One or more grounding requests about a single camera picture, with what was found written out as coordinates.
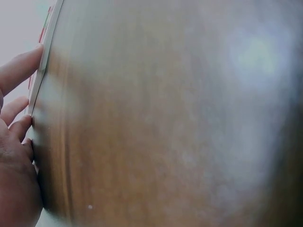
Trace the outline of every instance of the white wall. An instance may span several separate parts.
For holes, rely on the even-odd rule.
[[[51,1],[0,0],[0,65],[37,45]],[[22,83],[4,98],[4,104],[28,96],[27,86],[28,81]]]

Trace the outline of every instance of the finger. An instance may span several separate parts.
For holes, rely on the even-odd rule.
[[[29,138],[26,138],[25,142],[23,144],[23,147],[24,147],[24,151],[26,152],[30,161],[33,162],[34,161],[34,152],[33,152],[33,147],[32,147],[32,140]]]
[[[3,96],[29,78],[39,67],[43,53],[40,45],[34,50],[23,53],[6,65],[0,67],[0,90]]]
[[[20,142],[22,142],[25,138],[27,130],[31,125],[32,125],[32,117],[26,115],[22,117],[20,121],[13,123],[9,128],[9,130],[19,138]]]
[[[9,126],[16,116],[28,105],[28,98],[19,97],[5,105],[0,113],[0,118]]]

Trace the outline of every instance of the fingernail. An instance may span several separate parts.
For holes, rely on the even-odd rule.
[[[40,48],[41,46],[43,46],[42,44],[37,44],[37,46],[35,47],[35,49]]]

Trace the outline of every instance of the hand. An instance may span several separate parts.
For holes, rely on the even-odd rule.
[[[39,46],[0,68],[0,226],[34,227],[42,210],[31,141],[22,144],[32,118],[24,116],[9,127],[28,99],[3,107],[3,97],[37,70],[42,52]]]

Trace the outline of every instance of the brown object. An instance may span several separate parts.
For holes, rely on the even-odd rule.
[[[301,1],[65,0],[34,107],[42,227],[302,226]]]

